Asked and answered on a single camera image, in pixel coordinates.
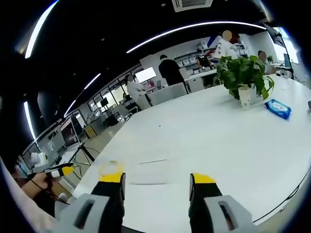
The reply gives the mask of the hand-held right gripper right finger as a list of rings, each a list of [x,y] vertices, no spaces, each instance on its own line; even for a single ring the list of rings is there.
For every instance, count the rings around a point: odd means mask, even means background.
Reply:
[[[189,218],[193,233],[257,233],[251,213],[229,195],[222,195],[208,175],[190,174]]]

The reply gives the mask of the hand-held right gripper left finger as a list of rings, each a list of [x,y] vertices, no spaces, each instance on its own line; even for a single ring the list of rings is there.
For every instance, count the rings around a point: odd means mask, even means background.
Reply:
[[[125,199],[124,172],[104,176],[92,193],[82,194],[65,208],[58,233],[121,233]]]

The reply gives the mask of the person's left hand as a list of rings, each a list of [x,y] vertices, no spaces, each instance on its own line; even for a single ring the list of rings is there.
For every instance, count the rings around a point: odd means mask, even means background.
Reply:
[[[47,180],[48,176],[46,173],[41,172],[34,175],[31,179],[31,183],[38,190],[46,190],[49,187],[49,182]]]

